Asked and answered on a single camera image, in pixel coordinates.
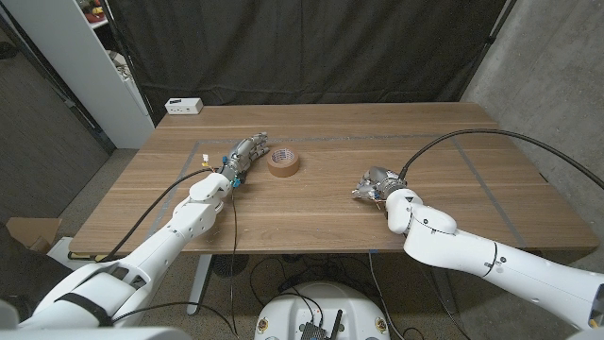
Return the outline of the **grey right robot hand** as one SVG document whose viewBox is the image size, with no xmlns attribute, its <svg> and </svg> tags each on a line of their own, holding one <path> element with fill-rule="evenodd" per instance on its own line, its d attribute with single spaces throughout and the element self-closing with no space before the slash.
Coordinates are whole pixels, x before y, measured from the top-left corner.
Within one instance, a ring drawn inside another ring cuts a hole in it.
<svg viewBox="0 0 604 340">
<path fill-rule="evenodd" d="M 396 190 L 405 189 L 407 181 L 397 173 L 383 167 L 372 166 L 364 173 L 352 196 L 373 201 L 386 200 Z"/>
</svg>

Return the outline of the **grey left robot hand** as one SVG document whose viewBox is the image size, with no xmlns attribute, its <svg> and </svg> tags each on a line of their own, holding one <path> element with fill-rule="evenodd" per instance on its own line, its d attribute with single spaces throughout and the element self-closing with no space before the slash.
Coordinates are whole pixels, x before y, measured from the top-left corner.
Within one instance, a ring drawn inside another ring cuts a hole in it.
<svg viewBox="0 0 604 340">
<path fill-rule="evenodd" d="M 265 132 L 242 139 L 223 157 L 223 165 L 218 172 L 230 181 L 235 179 L 243 181 L 251 164 L 268 153 L 267 141 L 268 136 Z"/>
</svg>

